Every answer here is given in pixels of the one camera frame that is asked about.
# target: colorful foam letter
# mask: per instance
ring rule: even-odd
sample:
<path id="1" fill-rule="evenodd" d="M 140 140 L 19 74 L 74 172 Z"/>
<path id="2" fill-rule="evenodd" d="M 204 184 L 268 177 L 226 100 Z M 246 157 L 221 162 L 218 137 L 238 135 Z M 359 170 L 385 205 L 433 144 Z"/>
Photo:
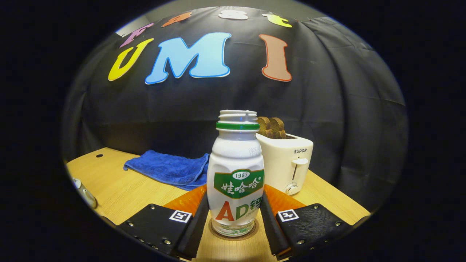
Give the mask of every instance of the colorful foam letter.
<path id="1" fill-rule="evenodd" d="M 173 24 L 173 23 L 176 23 L 176 22 L 179 22 L 179 21 L 181 21 L 181 20 L 184 20 L 184 19 L 190 17 L 191 14 L 192 14 L 192 12 L 187 12 L 187 13 L 180 14 L 180 15 L 178 15 L 178 16 L 175 16 L 175 17 L 173 17 L 172 19 L 168 20 L 165 24 L 163 24 L 162 27 L 164 28 L 164 27 L 169 26 L 169 25 L 171 25 L 171 24 Z"/>
<path id="2" fill-rule="evenodd" d="M 220 12 L 219 17 L 228 18 L 228 19 L 246 20 L 247 14 L 243 11 L 223 10 L 222 12 Z"/>
<path id="3" fill-rule="evenodd" d="M 189 64 L 197 56 L 196 65 L 189 71 L 195 78 L 224 77 L 230 73 L 230 68 L 224 64 L 223 53 L 225 41 L 232 35 L 230 33 L 208 33 L 202 36 L 190 48 L 186 46 L 181 37 L 166 40 L 158 45 L 160 52 L 155 60 L 152 72 L 145 79 L 146 84 L 165 81 L 168 73 L 165 72 L 167 61 L 173 75 L 180 78 Z"/>
<path id="4" fill-rule="evenodd" d="M 134 40 L 134 38 L 135 38 L 136 36 L 142 34 L 142 33 L 145 31 L 146 28 L 149 28 L 149 27 L 151 27 L 151 26 L 153 26 L 153 25 L 154 25 L 154 23 L 151 23 L 151 24 L 148 24 L 148 25 L 146 25 L 146 26 L 141 27 L 140 29 L 135 30 L 133 33 L 130 34 L 130 36 L 128 37 L 128 39 L 126 39 L 126 41 L 125 41 L 119 48 L 124 47 L 125 45 L 127 45 L 127 44 L 133 42 L 133 40 Z"/>
<path id="5" fill-rule="evenodd" d="M 123 62 L 123 59 L 126 57 L 126 55 L 134 48 L 128 48 L 125 51 L 123 51 L 121 54 L 118 55 L 116 58 L 115 63 L 113 64 L 112 69 L 110 69 L 109 73 L 109 81 L 116 80 L 123 76 L 130 68 L 134 65 L 136 60 L 138 59 L 139 55 L 141 55 L 142 51 L 144 48 L 147 46 L 148 43 L 152 42 L 154 39 L 150 38 L 147 39 L 146 41 L 140 42 L 136 46 L 136 50 L 134 51 L 134 54 L 131 56 L 130 60 L 124 65 L 123 67 L 120 68 L 121 62 Z"/>
<path id="6" fill-rule="evenodd" d="M 280 38 L 267 34 L 260 34 L 267 49 L 267 65 L 262 68 L 262 74 L 270 79 L 289 82 L 291 74 L 287 70 L 285 47 L 288 45 Z"/>
<path id="7" fill-rule="evenodd" d="M 284 18 L 281 18 L 277 15 L 274 15 L 274 14 L 262 14 L 263 16 L 266 16 L 267 19 L 276 24 L 276 25 L 279 25 L 279 26 L 283 26 L 283 27 L 286 27 L 286 28 L 292 28 L 293 26 L 291 26 L 290 24 L 285 24 L 283 21 L 285 22 L 288 22 L 288 20 L 284 19 Z"/>

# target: letter m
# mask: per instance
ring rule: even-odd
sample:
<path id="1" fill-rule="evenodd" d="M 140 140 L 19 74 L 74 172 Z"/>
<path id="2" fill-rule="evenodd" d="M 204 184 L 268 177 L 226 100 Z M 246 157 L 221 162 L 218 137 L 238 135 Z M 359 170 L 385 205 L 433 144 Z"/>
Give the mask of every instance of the letter m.
<path id="1" fill-rule="evenodd" d="M 158 45 L 160 52 L 145 83 L 155 84 L 165 81 L 168 78 L 168 73 L 165 72 L 167 61 L 170 63 L 173 75 L 180 78 L 195 57 L 198 58 L 196 65 L 189 71 L 192 77 L 227 76 L 230 69 L 223 61 L 223 53 L 225 42 L 229 37 L 231 37 L 229 33 L 208 33 L 190 48 L 181 37 L 160 43 Z"/>

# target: yellow letter u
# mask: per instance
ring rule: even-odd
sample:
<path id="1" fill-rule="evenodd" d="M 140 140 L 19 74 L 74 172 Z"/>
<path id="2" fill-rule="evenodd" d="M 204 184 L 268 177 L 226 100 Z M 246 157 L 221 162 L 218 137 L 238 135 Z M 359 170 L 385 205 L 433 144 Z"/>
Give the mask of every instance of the yellow letter u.
<path id="1" fill-rule="evenodd" d="M 123 62 L 123 59 L 133 49 L 133 47 L 128 48 L 125 51 L 121 52 L 121 54 L 119 54 L 118 57 L 116 58 L 116 61 L 113 64 L 112 69 L 110 69 L 109 81 L 116 80 L 122 77 L 126 72 L 128 72 L 128 70 L 130 70 L 130 68 L 134 65 L 136 60 L 139 58 L 139 56 L 141 55 L 142 51 L 147 46 L 147 44 L 153 40 L 154 40 L 153 38 L 150 38 L 150 39 L 147 39 L 146 41 L 140 42 L 136 46 L 136 50 L 134 51 L 134 54 L 131 56 L 130 60 L 123 67 L 120 67 L 121 62 Z"/>

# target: table surface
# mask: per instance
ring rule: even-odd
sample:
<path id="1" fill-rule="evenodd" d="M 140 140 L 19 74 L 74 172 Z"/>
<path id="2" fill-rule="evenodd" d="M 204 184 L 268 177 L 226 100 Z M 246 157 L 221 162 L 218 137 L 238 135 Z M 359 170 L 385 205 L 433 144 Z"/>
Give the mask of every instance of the table surface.
<path id="1" fill-rule="evenodd" d="M 148 204 L 163 206 L 188 191 L 160 183 L 133 170 L 124 171 L 124 163 L 138 155 L 102 148 L 66 164 L 69 174 L 97 199 L 94 211 L 119 225 Z M 370 213 L 350 197 L 308 170 L 302 190 L 293 195 L 305 205 L 320 203 L 350 225 Z M 197 258 L 192 261 L 277 261 L 270 254 L 262 216 L 257 214 L 257 232 L 241 241 L 215 236 L 208 226 L 208 214 Z"/>

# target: supor logo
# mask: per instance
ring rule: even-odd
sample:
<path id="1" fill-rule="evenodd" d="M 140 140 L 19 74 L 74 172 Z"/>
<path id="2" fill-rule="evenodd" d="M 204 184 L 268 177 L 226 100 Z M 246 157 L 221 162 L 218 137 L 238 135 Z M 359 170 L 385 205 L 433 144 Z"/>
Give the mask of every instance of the supor logo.
<path id="1" fill-rule="evenodd" d="M 296 215 L 296 212 L 293 209 L 280 211 L 280 212 L 278 212 L 278 216 L 280 217 L 280 220 L 282 222 L 295 220 L 295 219 L 299 218 L 299 216 Z"/>
<path id="2" fill-rule="evenodd" d="M 170 217 L 171 220 L 187 223 L 191 218 L 191 213 L 176 210 Z"/>
<path id="3" fill-rule="evenodd" d="M 308 150 L 307 148 L 295 149 L 295 154 L 297 154 L 297 153 L 304 153 L 304 152 L 306 152 L 307 150 Z"/>

